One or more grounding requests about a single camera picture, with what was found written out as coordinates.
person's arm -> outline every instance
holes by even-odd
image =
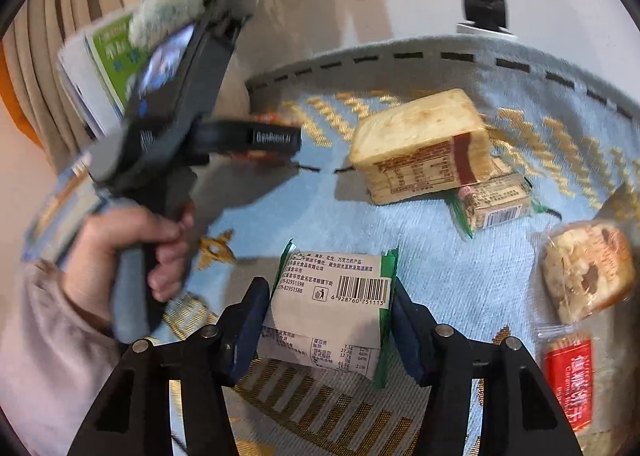
[[[117,252],[161,243],[148,283],[158,300],[180,290],[187,251],[180,225],[143,208],[89,218],[66,273],[39,261],[25,267],[16,306],[0,340],[0,406],[27,449],[65,456],[119,352],[107,335]]]

sleeve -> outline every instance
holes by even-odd
[[[60,272],[24,269],[0,339],[0,406],[27,449],[65,456],[119,359],[116,341],[92,329],[66,301]]]

orange fabric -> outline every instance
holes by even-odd
[[[42,148],[42,143],[38,139],[38,135],[31,127],[26,116],[24,116],[20,102],[18,102],[15,96],[14,85],[11,83],[9,70],[6,67],[2,42],[0,42],[0,98],[2,102],[4,102],[4,106],[7,108],[15,127],[25,134],[36,146]]]

silver screw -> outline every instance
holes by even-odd
[[[438,324],[436,326],[436,333],[441,337],[451,337],[453,335],[453,328],[448,324]]]
[[[200,334],[204,338],[210,339],[218,334],[218,327],[215,324],[209,324],[200,330]]]
[[[149,342],[143,339],[140,339],[139,341],[135,341],[133,343],[132,349],[135,353],[142,353],[142,352],[145,352],[148,347],[149,347]]]
[[[507,347],[513,351],[517,351],[522,347],[522,342],[516,337],[507,337],[504,343],[507,344]]]

barcode number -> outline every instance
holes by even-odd
[[[516,205],[513,207],[507,207],[505,209],[489,212],[484,217],[484,226],[492,227],[494,225],[499,225],[500,223],[514,220],[518,216],[520,216],[521,208],[522,205]]]
[[[388,279],[340,276],[336,296],[360,300],[386,300]]]

